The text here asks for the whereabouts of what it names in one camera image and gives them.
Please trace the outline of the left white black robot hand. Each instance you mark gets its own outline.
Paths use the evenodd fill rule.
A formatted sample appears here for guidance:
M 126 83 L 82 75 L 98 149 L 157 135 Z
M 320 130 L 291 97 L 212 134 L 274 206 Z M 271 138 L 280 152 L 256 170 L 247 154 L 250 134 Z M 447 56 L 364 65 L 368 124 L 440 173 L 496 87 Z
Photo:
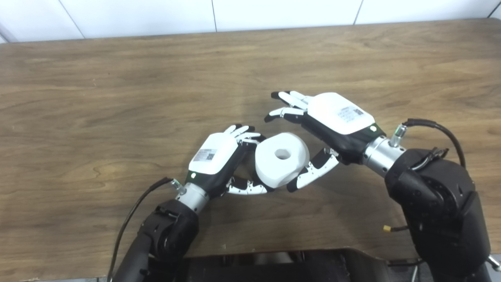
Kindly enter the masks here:
M 188 166 L 186 183 L 195 184 L 210 199 L 225 193 L 257 195 L 274 191 L 259 179 L 248 180 L 234 172 L 248 153 L 266 139 L 253 126 L 234 124 L 210 134 Z

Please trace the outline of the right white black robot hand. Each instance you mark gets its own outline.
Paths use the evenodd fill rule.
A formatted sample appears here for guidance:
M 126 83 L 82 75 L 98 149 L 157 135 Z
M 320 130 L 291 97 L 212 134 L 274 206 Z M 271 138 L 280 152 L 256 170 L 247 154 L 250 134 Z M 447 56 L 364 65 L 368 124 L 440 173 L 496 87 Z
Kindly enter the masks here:
M 385 134 L 372 115 L 335 92 L 308 96 L 297 91 L 276 91 L 271 97 L 286 107 L 270 111 L 264 118 L 266 123 L 277 118 L 288 120 L 326 144 L 288 182 L 290 193 L 311 184 L 338 164 L 362 164 L 370 143 Z

